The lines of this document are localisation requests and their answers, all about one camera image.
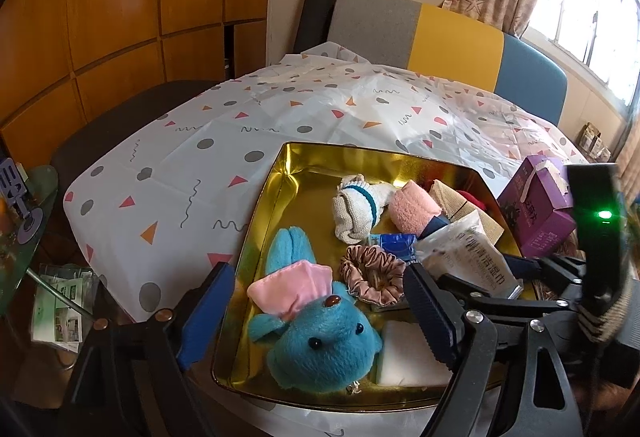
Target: wooden cabinet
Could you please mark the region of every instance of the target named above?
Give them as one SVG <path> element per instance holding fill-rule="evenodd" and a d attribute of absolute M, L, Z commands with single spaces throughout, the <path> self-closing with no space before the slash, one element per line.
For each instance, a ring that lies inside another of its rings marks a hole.
<path fill-rule="evenodd" d="M 25 166 L 163 81 L 224 80 L 264 66 L 267 0 L 5 0 L 0 135 Z M 234 26 L 225 52 L 224 26 Z"/>

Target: glass side table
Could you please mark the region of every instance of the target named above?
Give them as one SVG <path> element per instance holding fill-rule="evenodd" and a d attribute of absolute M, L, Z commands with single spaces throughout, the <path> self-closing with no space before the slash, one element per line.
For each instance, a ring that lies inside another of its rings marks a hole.
<path fill-rule="evenodd" d="M 38 244 L 47 229 L 47 222 L 53 210 L 53 204 L 58 193 L 58 173 L 53 166 L 44 165 L 29 170 L 27 175 L 29 176 L 27 188 L 34 197 L 34 200 L 30 203 L 30 208 L 36 206 L 42 208 L 43 219 L 35 235 L 27 243 L 22 245 L 18 243 L 15 234 L 17 227 L 11 235 L 0 238 L 0 316 L 5 314 L 22 277 L 28 275 L 38 286 L 46 289 L 68 307 L 94 321 L 94 317 L 90 312 L 62 295 L 29 267 Z"/>

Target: purple gift box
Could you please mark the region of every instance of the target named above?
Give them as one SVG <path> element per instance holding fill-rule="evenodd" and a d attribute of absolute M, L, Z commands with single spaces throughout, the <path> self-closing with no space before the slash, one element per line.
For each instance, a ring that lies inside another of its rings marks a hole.
<path fill-rule="evenodd" d="M 543 167 L 545 162 L 558 171 Z M 498 197 L 498 205 L 523 257 L 550 255 L 575 229 L 566 169 L 557 158 L 526 157 Z"/>

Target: blue plush toy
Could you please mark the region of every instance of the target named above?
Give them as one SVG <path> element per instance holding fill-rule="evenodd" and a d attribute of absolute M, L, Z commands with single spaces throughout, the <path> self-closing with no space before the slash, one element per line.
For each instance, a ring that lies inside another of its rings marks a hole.
<path fill-rule="evenodd" d="M 282 388 L 338 391 L 367 375 L 382 340 L 346 287 L 331 282 L 331 268 L 315 262 L 302 229 L 279 230 L 265 277 L 247 289 L 265 312 L 249 321 L 248 334 L 279 336 L 267 365 Z"/>

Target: glass table top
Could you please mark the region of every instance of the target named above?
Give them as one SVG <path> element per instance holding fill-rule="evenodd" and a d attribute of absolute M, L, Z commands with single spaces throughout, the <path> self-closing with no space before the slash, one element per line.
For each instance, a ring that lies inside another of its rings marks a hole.
<path fill-rule="evenodd" d="M 36 204 L 42 208 L 43 219 L 36 234 L 24 245 L 20 245 L 16 240 L 15 229 L 11 236 L 0 237 L 0 315 L 5 313 L 33 259 L 47 229 L 47 222 L 58 193 L 58 173 L 53 166 L 36 166 L 28 170 L 27 175 L 27 187 Z"/>

